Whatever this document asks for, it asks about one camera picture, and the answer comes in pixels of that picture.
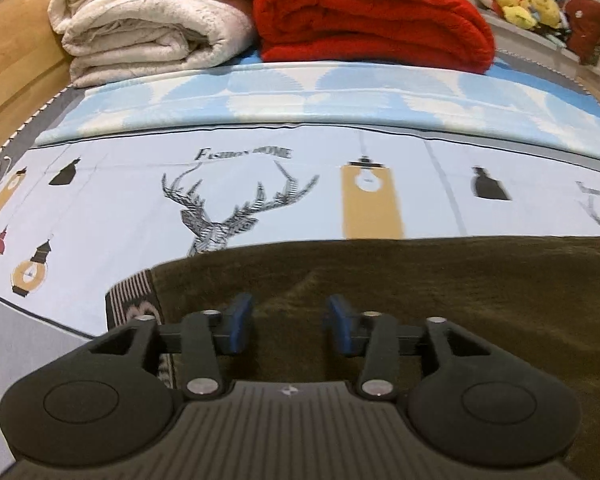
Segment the olive corduroy pants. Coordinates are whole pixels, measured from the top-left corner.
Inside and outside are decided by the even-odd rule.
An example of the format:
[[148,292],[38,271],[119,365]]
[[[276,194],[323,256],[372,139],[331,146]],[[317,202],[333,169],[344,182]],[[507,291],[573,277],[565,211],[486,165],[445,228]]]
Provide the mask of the olive corduroy pants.
[[577,393],[583,422],[567,458],[600,479],[600,237],[336,240],[209,252],[143,270],[106,296],[109,326],[140,315],[175,323],[254,299],[249,350],[222,363],[235,379],[352,379],[360,362],[328,356],[327,299],[401,323],[443,316],[545,370]]

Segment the printed deer bed sheet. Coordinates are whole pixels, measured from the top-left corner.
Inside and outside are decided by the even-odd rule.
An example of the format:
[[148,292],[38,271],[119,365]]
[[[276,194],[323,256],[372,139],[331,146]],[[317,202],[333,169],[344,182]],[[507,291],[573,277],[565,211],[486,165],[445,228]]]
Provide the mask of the printed deer bed sheet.
[[43,142],[0,160],[0,331],[101,334],[113,284],[215,250],[494,235],[600,236],[600,159],[322,125]]

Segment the light blue patterned blanket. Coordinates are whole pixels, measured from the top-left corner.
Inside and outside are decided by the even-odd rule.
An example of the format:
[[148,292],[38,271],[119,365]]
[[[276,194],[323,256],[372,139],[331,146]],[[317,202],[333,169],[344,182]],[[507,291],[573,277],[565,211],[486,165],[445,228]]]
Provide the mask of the light blue patterned blanket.
[[362,62],[248,63],[88,89],[35,145],[122,133],[247,124],[441,131],[600,160],[600,117],[489,75]]

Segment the folded red blanket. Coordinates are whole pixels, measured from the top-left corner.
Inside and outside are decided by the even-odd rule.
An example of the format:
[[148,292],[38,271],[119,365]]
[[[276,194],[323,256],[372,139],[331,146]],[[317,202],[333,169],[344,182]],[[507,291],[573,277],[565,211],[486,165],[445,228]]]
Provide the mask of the folded red blanket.
[[468,0],[253,0],[265,62],[372,61],[483,74],[490,26]]

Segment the folded white quilt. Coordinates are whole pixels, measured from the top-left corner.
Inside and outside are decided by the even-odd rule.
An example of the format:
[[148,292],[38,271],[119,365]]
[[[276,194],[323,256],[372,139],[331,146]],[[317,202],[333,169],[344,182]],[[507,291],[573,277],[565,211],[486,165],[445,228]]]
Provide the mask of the folded white quilt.
[[50,0],[73,87],[224,64],[257,36],[252,0]]

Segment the yellow plush toy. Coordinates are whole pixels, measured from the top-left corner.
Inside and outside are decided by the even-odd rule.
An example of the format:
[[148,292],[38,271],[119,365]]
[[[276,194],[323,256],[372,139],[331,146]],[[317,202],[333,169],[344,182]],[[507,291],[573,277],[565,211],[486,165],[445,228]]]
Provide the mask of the yellow plush toy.
[[507,23],[524,30],[566,27],[557,0],[483,0],[482,4]]

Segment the dark red cushion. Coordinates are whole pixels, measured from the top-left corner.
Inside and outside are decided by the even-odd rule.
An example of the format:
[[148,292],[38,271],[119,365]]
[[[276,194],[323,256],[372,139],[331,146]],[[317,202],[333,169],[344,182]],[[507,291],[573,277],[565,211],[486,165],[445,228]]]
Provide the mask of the dark red cushion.
[[581,65],[596,66],[600,59],[600,2],[564,0],[562,6],[570,28],[567,48]]

